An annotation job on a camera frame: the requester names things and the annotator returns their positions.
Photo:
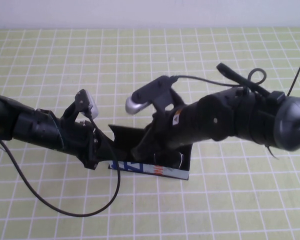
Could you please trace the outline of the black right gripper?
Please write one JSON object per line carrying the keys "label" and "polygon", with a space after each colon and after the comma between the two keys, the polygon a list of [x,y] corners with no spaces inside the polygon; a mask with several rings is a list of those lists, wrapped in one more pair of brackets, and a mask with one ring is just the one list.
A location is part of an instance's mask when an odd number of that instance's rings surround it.
{"label": "black right gripper", "polygon": [[199,101],[181,104],[163,115],[155,113],[145,129],[133,128],[131,149],[134,160],[171,157],[173,151],[202,140],[202,105]]}

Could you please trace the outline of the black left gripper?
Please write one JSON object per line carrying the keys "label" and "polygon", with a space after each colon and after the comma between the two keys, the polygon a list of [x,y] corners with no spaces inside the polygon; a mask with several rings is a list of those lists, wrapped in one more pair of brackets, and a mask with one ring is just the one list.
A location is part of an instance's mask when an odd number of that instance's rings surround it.
{"label": "black left gripper", "polygon": [[75,156],[86,169],[95,170],[99,162],[123,161],[126,152],[90,121],[77,122],[73,117],[61,117],[61,139],[67,154]]}

